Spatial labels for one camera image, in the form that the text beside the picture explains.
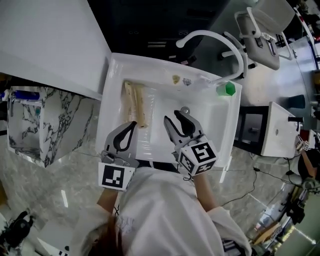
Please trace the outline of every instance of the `gray floor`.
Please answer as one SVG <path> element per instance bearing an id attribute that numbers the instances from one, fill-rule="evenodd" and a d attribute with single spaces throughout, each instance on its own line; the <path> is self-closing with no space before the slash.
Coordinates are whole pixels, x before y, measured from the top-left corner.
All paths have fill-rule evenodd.
<path id="1" fill-rule="evenodd" d="M 245 7 L 243 1 L 231 0 L 212 30 L 220 34 L 229 31 L 236 36 L 238 31 L 233 15 L 235 11 L 243 10 Z M 283 60 L 279 70 L 274 71 L 259 65 L 249 71 L 246 79 L 237 81 L 243 85 L 241 104 L 263 106 L 268 105 L 269 101 L 276 101 L 283 105 L 284 97 L 304 94 L 307 99 L 306 109 L 290 111 L 295 112 L 295 115 L 305 116 L 305 127 L 308 129 L 314 125 L 314 120 L 309 117 L 308 108 L 308 99 L 312 100 L 313 97 L 310 79 L 313 62 L 304 40 L 296 42 L 293 47 L 298 58 L 292 61 Z M 217 54 L 223 50 L 223 45 L 212 38 L 205 38 L 195 52 L 197 61 L 194 67 L 220 76 L 230 74 L 237 66 L 233 57 L 217 61 Z M 97 122 L 96 119 L 94 127 L 91 128 L 93 134 Z M 41 168 L 9 152 L 6 136 L 0 136 L 0 179 L 8 196 L 8 204 L 15 216 L 26 208 L 30 208 L 37 215 L 35 227 L 32 228 L 29 238 L 41 252 L 44 251 L 37 243 L 37 235 L 48 220 L 55 220 L 73 228 L 79 210 L 95 204 L 102 192 L 102 188 L 97 186 L 100 159 L 94 150 L 94 137 L 93 135 L 89 143 L 48 168 Z M 222 205 L 242 197 L 255 188 L 242 199 L 225 205 L 247 236 L 253 238 L 258 222 L 267 225 L 272 221 L 268 215 L 274 219 L 280 214 L 280 204 L 288 196 L 292 185 L 284 184 L 281 180 L 261 172 L 256 174 L 252 167 L 281 177 L 288 171 L 288 166 L 258 164 L 248 152 L 237 148 L 232 150 L 231 156 L 229 171 L 210 172 L 210 183 L 218 202 Z M 68 207 L 64 206 L 61 190 L 66 193 Z"/>

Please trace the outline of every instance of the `marble cabinet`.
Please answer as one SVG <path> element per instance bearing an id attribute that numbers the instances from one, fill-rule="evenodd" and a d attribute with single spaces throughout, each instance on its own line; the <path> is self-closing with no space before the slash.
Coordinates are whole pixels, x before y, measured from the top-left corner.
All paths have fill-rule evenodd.
<path id="1" fill-rule="evenodd" d="M 14 86 L 39 93 L 38 100 L 8 104 L 8 149 L 47 167 L 89 138 L 95 100 L 51 87 Z"/>

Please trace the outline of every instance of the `blue object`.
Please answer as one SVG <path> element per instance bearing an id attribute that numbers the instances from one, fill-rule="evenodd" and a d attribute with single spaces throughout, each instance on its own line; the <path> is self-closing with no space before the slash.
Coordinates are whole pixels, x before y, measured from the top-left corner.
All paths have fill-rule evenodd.
<path id="1" fill-rule="evenodd" d="M 38 92 L 25 91 L 25 90 L 17 90 L 14 92 L 14 95 L 17 99 L 21 100 L 39 100 L 40 94 Z"/>
<path id="2" fill-rule="evenodd" d="M 306 100 L 303 94 L 288 98 L 288 108 L 304 109 L 305 107 Z"/>

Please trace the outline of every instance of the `white sink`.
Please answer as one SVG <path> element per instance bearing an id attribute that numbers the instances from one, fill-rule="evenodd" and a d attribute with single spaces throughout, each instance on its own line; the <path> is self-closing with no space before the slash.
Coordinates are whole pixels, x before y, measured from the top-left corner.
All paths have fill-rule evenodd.
<path id="1" fill-rule="evenodd" d="M 261 155 L 265 157 L 293 158 L 295 156 L 297 123 L 289 122 L 293 114 L 275 102 L 269 103 L 268 120 Z"/>
<path id="2" fill-rule="evenodd" d="M 173 76 L 179 76 L 177 84 Z M 227 165 L 238 122 L 242 86 L 234 83 L 233 96 L 218 96 L 215 87 L 194 92 L 185 83 L 195 81 L 199 75 L 211 80 L 219 76 L 165 60 L 135 55 L 113 53 L 107 73 L 97 129 L 95 149 L 104 149 L 107 135 L 124 123 L 123 84 L 124 81 L 145 85 L 144 114 L 147 128 L 138 131 L 136 158 L 138 160 L 174 163 L 174 144 L 164 127 L 164 116 L 168 116 L 181 128 L 174 110 L 190 108 L 190 115 L 196 118 L 207 138 L 212 140 L 219 160 L 217 167 Z"/>

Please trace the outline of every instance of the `green cup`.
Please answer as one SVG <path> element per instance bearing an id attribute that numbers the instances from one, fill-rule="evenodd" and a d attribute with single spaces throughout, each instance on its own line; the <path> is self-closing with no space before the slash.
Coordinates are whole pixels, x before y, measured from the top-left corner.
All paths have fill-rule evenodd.
<path id="1" fill-rule="evenodd" d="M 216 93 L 219 96 L 232 96 L 236 93 L 236 87 L 232 82 L 227 82 L 225 84 L 217 86 Z"/>

